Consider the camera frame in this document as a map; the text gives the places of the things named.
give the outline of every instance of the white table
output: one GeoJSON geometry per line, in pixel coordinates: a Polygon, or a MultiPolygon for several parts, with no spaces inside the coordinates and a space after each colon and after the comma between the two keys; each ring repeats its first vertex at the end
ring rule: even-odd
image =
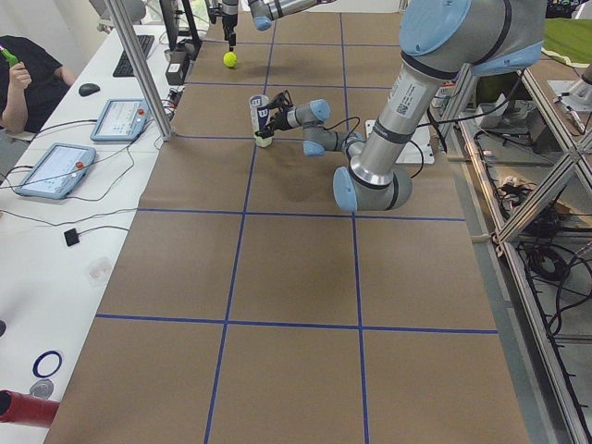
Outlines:
{"type": "MultiPolygon", "coordinates": [[[[160,97],[166,99],[169,86],[164,51],[167,47],[159,43],[164,28],[144,25],[137,27],[136,32],[155,36],[148,66],[160,97]]],[[[142,97],[135,78],[112,77],[121,51],[121,42],[113,31],[45,126],[97,119],[108,99],[142,97]],[[101,91],[80,97],[78,89],[85,82],[97,83],[101,91]]],[[[32,372],[33,363],[42,353],[56,350],[64,361],[50,378],[55,384],[50,399],[62,399],[127,234],[123,229],[101,228],[82,235],[79,244],[68,247],[64,231],[74,227],[78,232],[101,226],[129,228],[135,214],[133,209],[138,205],[162,144],[153,123],[130,147],[130,154],[125,151],[116,154],[125,144],[93,143],[92,129],[93,124],[79,124],[44,132],[32,142],[17,165],[34,165],[54,142],[94,146],[97,159],[106,160],[93,166],[71,195],[96,199],[132,164],[131,155],[133,168],[100,201],[32,199],[17,196],[10,189],[0,189],[0,211],[54,224],[132,209],[60,227],[9,214],[0,218],[0,319],[7,325],[5,335],[0,338],[0,389],[29,393],[39,380],[32,372]]],[[[9,179],[17,185],[24,174],[13,173],[9,179]]],[[[0,444],[37,444],[43,442],[46,433],[44,428],[0,424],[0,444]]]]}

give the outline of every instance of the black mouse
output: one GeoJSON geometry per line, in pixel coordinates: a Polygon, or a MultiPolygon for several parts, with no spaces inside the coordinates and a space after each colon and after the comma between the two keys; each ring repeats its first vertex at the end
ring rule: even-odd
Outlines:
{"type": "Polygon", "coordinates": [[[98,91],[101,91],[101,87],[95,83],[82,83],[78,88],[78,94],[82,97],[86,97],[87,95],[94,94],[98,91]]]}

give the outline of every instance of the green marker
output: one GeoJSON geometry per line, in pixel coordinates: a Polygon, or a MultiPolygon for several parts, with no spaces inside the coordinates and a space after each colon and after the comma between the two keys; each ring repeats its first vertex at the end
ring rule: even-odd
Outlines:
{"type": "Polygon", "coordinates": [[[0,53],[2,53],[2,55],[6,59],[6,62],[8,62],[8,66],[11,68],[14,67],[19,62],[19,59],[14,54],[12,54],[10,51],[8,51],[1,44],[0,44],[0,53]]]}

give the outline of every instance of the black keyboard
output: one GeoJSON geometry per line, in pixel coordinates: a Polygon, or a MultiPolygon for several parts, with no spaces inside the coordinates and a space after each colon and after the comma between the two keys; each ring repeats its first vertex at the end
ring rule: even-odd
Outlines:
{"type": "MultiPolygon", "coordinates": [[[[148,53],[150,52],[150,48],[154,42],[154,36],[137,35],[136,37],[138,37],[138,42],[140,43],[140,47],[144,52],[144,57],[148,58],[148,53]]],[[[130,60],[128,59],[128,55],[126,54],[125,50],[121,53],[121,57],[117,62],[117,66],[115,67],[115,71],[113,71],[113,77],[133,77],[133,68],[131,67],[130,60]]]]}

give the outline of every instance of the blue and white device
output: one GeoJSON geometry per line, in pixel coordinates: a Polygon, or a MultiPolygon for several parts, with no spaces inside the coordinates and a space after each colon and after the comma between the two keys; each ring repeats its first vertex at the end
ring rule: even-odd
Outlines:
{"type": "Polygon", "coordinates": [[[96,150],[90,146],[54,143],[15,188],[15,193],[63,199],[86,176],[95,157],[96,150]]]}
{"type": "Polygon", "coordinates": [[[144,99],[111,99],[94,126],[91,140],[102,143],[133,142],[144,131],[150,108],[144,99]]]}

